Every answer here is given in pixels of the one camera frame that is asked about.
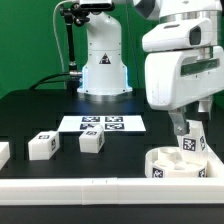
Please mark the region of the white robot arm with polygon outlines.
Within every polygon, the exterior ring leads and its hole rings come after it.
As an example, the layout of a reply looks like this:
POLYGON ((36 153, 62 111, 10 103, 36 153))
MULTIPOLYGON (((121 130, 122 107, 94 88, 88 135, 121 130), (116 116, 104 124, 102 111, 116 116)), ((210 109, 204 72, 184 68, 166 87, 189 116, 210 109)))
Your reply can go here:
MULTIPOLYGON (((146 97, 169 112, 177 135, 189 131, 184 107, 224 90, 224 48, 218 44, 221 0, 130 0, 159 24, 142 38, 146 97)), ((80 0, 86 14, 88 59, 81 91, 111 96, 130 90, 121 59, 121 25, 108 12, 124 0, 80 0)))

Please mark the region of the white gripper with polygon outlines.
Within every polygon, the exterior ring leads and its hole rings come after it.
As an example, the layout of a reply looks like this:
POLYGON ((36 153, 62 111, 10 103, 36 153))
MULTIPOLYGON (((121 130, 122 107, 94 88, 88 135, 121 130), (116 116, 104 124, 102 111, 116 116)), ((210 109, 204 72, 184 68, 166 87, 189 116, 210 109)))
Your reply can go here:
POLYGON ((224 49, 215 46, 210 60, 197 61, 198 56, 198 49, 160 52, 145 61, 147 101, 152 109, 169 111, 176 136, 189 133, 185 109, 179 107, 199 100, 198 111, 210 113, 210 95, 224 90, 224 49))

